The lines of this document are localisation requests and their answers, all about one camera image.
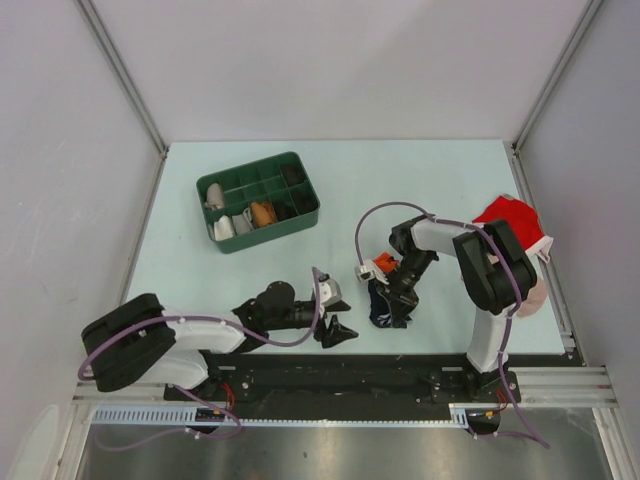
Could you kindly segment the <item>navy orange underwear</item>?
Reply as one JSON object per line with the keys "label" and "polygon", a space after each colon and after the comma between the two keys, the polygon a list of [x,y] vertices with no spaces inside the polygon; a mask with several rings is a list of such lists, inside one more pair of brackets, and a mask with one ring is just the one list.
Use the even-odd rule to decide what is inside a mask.
{"label": "navy orange underwear", "polygon": [[[387,275],[392,273],[399,265],[399,261],[390,253],[384,252],[373,260],[374,264]],[[368,282],[368,293],[370,298],[370,314],[371,323],[380,329],[406,329],[411,321],[410,317],[402,320],[394,320],[391,315],[389,302],[379,292],[382,283],[373,279]]]}

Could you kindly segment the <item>green compartment organizer tray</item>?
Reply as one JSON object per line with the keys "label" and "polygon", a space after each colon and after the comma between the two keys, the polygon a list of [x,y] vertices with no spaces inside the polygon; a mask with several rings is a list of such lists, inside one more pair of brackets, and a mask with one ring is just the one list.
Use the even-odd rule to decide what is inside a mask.
{"label": "green compartment organizer tray", "polygon": [[[281,165],[294,165],[303,170],[306,175],[305,182],[288,187],[280,171]],[[221,210],[212,211],[204,206],[206,190],[213,183],[219,183],[224,191],[225,207]],[[317,224],[319,218],[320,200],[300,156],[293,151],[207,174],[196,181],[196,191],[209,238],[223,254],[235,253],[309,229]],[[269,201],[271,204],[274,201],[293,203],[291,197],[293,191],[313,195],[318,201],[318,210],[306,215],[298,214],[293,219],[278,221],[268,227],[255,227],[252,232],[244,235],[235,233],[233,238],[225,241],[214,240],[213,225],[221,216],[226,215],[232,220],[233,215],[241,213],[254,201]]]}

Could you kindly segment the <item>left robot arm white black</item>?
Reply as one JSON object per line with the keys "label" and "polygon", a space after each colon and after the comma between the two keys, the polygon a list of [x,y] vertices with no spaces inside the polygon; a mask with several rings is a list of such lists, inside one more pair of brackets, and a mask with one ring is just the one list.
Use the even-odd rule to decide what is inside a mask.
{"label": "left robot arm white black", "polygon": [[[328,275],[315,278],[308,300],[296,299],[290,284],[275,281],[227,316],[168,315],[155,294],[141,294],[83,329],[86,358],[78,377],[94,382],[101,392],[156,381],[207,400],[221,387],[207,355],[242,354],[275,344],[292,348],[309,339],[332,348],[358,336],[338,319],[349,309]],[[284,330],[303,334],[294,341],[271,339],[271,333]]]}

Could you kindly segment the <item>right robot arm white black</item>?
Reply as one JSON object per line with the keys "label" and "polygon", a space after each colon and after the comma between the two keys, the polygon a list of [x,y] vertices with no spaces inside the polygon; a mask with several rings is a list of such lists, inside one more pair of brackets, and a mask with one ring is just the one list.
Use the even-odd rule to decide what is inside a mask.
{"label": "right robot arm white black", "polygon": [[440,255],[455,258],[476,313],[454,388],[473,401],[506,392],[502,384],[513,315],[537,283],[536,270],[507,221],[459,226],[419,216],[394,226],[389,244],[400,257],[379,268],[381,279],[368,282],[370,321],[378,328],[407,327],[419,304],[415,287],[426,269]]}

